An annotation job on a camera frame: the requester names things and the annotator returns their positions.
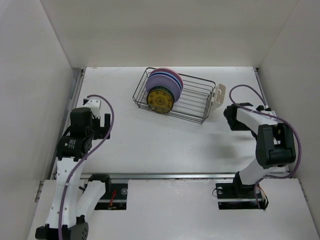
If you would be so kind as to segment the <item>yellow patterned small plate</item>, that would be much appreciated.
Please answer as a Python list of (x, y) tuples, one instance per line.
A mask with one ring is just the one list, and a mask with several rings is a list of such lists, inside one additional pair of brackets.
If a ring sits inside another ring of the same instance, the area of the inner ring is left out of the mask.
[(156, 113), (166, 114), (174, 105), (174, 98), (163, 90), (152, 90), (146, 98), (148, 106)]

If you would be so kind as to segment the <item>blue floral small plate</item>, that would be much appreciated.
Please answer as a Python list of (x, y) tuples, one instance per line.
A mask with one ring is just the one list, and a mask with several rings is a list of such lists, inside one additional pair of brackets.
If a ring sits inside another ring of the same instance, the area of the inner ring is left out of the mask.
[(153, 87), (153, 88), (150, 90), (150, 92), (151, 92), (151, 91), (163, 91), (163, 92), (169, 94), (170, 96), (174, 97), (174, 95), (173, 95), (173, 93), (171, 92), (171, 90), (169, 90), (168, 88), (166, 88), (166, 87), (164, 87), (164, 86), (155, 86), (155, 87)]

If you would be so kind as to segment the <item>purple large plate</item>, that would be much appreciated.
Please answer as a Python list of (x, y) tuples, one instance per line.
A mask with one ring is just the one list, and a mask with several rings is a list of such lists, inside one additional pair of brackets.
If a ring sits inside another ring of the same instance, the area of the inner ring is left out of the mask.
[(174, 103), (179, 100), (182, 93), (179, 85), (172, 78), (167, 76), (158, 75), (149, 77), (145, 84), (146, 92), (149, 93), (150, 90), (155, 86), (163, 86), (171, 90), (174, 95)]

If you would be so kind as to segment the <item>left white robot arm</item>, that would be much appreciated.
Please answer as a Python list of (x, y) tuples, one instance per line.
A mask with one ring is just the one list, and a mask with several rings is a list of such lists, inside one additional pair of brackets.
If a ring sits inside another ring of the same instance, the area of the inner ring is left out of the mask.
[(78, 197), (80, 178), (92, 142), (109, 138), (111, 115), (104, 115), (100, 125), (99, 106), (78, 107), (70, 113), (70, 126), (60, 138), (56, 156), (57, 172), (54, 197), (44, 225), (35, 231), (37, 240), (85, 240), (89, 235), (88, 220), (100, 198), (111, 195), (112, 186), (107, 174), (94, 174), (81, 197)]

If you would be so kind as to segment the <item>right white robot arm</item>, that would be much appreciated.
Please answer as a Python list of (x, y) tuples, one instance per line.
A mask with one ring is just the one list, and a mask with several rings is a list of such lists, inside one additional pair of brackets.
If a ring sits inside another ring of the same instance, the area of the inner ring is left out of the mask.
[(277, 168), (296, 160), (294, 133), (275, 112), (263, 105), (250, 103), (231, 104), (223, 112), (232, 131), (249, 131), (255, 138), (255, 158), (236, 173), (232, 193), (238, 198), (248, 198), (255, 193), (255, 184)]

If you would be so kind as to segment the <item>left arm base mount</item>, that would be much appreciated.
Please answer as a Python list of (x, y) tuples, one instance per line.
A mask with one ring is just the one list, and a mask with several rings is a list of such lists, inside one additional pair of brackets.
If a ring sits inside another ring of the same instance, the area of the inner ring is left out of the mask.
[(76, 209), (81, 213), (93, 210), (126, 210), (128, 191), (127, 183), (88, 181), (76, 204)]

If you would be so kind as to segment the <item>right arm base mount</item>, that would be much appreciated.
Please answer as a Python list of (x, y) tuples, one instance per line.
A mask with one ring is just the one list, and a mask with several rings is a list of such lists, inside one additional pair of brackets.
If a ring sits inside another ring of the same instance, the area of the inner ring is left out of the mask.
[(268, 197), (259, 186), (237, 192), (233, 183), (218, 182), (214, 191), (219, 210), (266, 210), (269, 205)]

